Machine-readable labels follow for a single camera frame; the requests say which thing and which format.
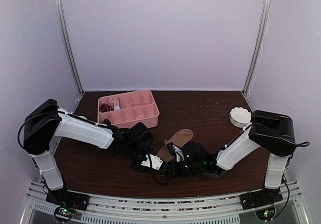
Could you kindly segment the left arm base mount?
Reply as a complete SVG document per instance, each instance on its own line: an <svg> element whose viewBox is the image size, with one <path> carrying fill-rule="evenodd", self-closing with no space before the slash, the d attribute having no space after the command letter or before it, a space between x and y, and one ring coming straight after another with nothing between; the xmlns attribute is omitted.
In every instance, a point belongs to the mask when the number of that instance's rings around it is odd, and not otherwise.
<svg viewBox="0 0 321 224"><path fill-rule="evenodd" d="M46 196L46 202L57 205L53 214L54 218L63 223L74 218L78 214L77 211L86 211L89 199L89 195L75 192L68 192L65 199L54 197L52 194Z"/></svg>

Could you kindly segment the tan ribbed sock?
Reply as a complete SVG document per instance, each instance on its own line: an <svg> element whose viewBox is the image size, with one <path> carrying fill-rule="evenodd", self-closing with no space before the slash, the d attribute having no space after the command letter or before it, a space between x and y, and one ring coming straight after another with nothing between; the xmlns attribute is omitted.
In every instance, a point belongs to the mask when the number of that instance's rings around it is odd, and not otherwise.
<svg viewBox="0 0 321 224"><path fill-rule="evenodd" d="M177 131L168 140L164 140L163 147L158 151L157 155L166 163L173 160L174 156L170 154L167 144L173 143L178 147L183 147L187 142L189 142L194 136L194 133L190 129L181 129Z"/></svg>

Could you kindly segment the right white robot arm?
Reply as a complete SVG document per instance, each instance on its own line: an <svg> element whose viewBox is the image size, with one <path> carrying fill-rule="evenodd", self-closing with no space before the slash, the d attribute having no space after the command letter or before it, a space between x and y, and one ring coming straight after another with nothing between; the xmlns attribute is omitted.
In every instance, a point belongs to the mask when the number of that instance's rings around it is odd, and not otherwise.
<svg viewBox="0 0 321 224"><path fill-rule="evenodd" d="M202 144L194 141L188 141L182 147L169 143L168 149L175 154L168 163L169 175L204 174L220 178L258 148L270 153L264 188L257 193L259 203L266 205L276 197L287 162L296 149L293 121L286 115L256 110L241 133L215 154L210 154Z"/></svg>

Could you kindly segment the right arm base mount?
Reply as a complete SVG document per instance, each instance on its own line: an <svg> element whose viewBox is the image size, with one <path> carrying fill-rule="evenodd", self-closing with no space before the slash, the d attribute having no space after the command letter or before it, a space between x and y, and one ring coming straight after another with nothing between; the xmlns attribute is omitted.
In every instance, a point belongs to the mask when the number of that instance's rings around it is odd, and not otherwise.
<svg viewBox="0 0 321 224"><path fill-rule="evenodd" d="M256 217L261 221L271 221L276 216L275 203L282 201L280 191L262 189L250 191L239 196L243 210L254 209Z"/></svg>

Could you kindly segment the pink patterned sock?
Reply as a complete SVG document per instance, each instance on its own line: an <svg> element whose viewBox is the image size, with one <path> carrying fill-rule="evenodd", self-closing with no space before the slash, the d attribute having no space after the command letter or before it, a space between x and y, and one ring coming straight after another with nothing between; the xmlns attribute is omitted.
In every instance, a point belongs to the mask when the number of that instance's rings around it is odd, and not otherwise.
<svg viewBox="0 0 321 224"><path fill-rule="evenodd" d="M110 110L114 111L114 110L121 110L121 103L120 103L120 99L116 96L111 96L108 99L108 103L110 106Z"/></svg>

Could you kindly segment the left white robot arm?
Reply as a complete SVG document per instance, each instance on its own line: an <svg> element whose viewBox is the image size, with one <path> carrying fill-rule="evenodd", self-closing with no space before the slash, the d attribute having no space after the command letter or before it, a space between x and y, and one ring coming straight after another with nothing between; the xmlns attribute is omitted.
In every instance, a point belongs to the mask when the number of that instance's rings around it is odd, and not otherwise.
<svg viewBox="0 0 321 224"><path fill-rule="evenodd" d="M17 141L32 157L47 188L53 191L52 197L61 206L72 202L72 194L64 189L65 181L50 151L54 137L73 139L104 150L113 149L152 175L169 173L166 162L149 149L147 142L153 141L153 135L143 123L132 128L96 123L69 113L59 108L56 100L48 99L25 118Z"/></svg>

